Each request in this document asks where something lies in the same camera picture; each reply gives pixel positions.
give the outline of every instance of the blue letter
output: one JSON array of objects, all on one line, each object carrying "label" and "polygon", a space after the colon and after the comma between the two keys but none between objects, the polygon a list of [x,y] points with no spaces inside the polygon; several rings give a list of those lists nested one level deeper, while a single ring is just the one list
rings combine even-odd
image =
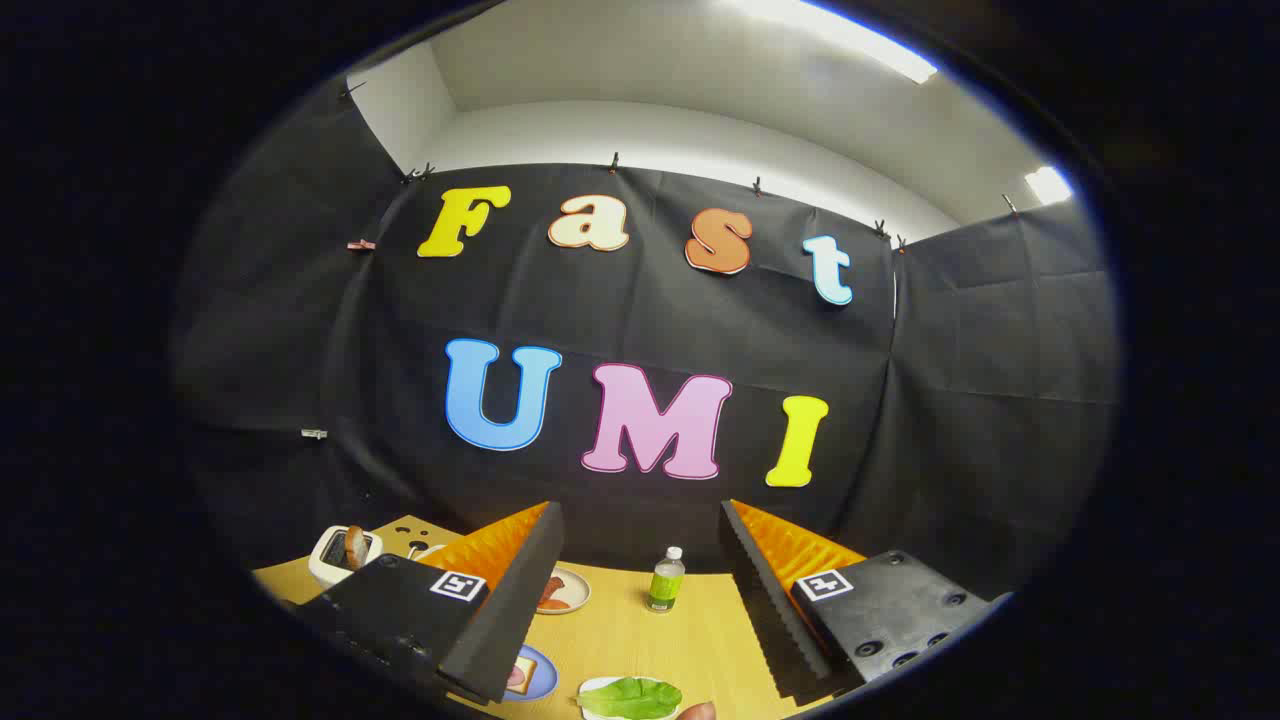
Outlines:
[{"label": "blue letter", "polygon": [[849,266],[849,255],[836,247],[836,238],[829,234],[810,237],[801,245],[805,252],[813,254],[813,284],[818,295],[832,305],[849,305],[854,291],[840,284],[840,268]]},{"label": "blue letter", "polygon": [[516,418],[504,424],[484,416],[484,378],[498,359],[493,343],[460,338],[444,346],[449,356],[449,386],[444,392],[444,416],[458,437],[485,450],[520,450],[543,429],[547,411],[547,382],[559,368],[561,355],[545,347],[517,347],[511,359],[520,365],[520,398]]}]

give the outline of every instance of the green vegetable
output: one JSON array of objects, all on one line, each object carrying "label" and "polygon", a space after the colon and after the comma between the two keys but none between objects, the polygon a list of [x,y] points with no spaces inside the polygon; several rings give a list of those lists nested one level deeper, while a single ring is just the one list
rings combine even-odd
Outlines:
[{"label": "green vegetable", "polygon": [[580,706],[605,717],[657,720],[680,707],[680,688],[645,678],[620,678],[603,688],[573,698]]}]

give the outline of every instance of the letter u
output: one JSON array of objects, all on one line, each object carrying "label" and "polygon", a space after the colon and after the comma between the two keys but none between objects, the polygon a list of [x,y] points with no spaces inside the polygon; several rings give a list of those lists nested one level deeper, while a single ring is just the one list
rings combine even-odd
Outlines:
[{"label": "letter u", "polygon": [[444,416],[460,438],[485,450],[520,450],[538,438],[547,413],[547,384],[561,355],[545,347],[517,347],[511,354],[520,365],[520,397],[516,416],[498,424],[484,416],[484,379],[498,359],[498,346],[480,340],[458,338],[444,346],[449,356],[449,384],[444,393]]}]

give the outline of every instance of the letter m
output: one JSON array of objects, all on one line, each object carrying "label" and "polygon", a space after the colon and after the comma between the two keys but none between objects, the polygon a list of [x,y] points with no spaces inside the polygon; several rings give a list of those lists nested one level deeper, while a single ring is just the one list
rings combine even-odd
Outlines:
[{"label": "letter m", "polygon": [[714,375],[694,375],[662,413],[649,378],[634,365],[607,363],[593,373],[603,388],[600,425],[595,447],[582,455],[582,466],[596,473],[627,469],[622,433],[641,473],[653,470],[672,442],[676,451],[662,469],[672,478],[707,480],[719,474],[716,465],[716,428],[721,407],[733,384]]}]

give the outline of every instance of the plastic bottle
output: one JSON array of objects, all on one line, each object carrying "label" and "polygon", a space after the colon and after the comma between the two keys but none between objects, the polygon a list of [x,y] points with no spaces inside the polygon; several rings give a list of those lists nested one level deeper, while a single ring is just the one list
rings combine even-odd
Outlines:
[{"label": "plastic bottle", "polygon": [[653,569],[653,582],[649,583],[649,610],[667,612],[676,605],[676,593],[685,579],[685,564],[680,561],[684,551],[668,547],[667,557]]}]

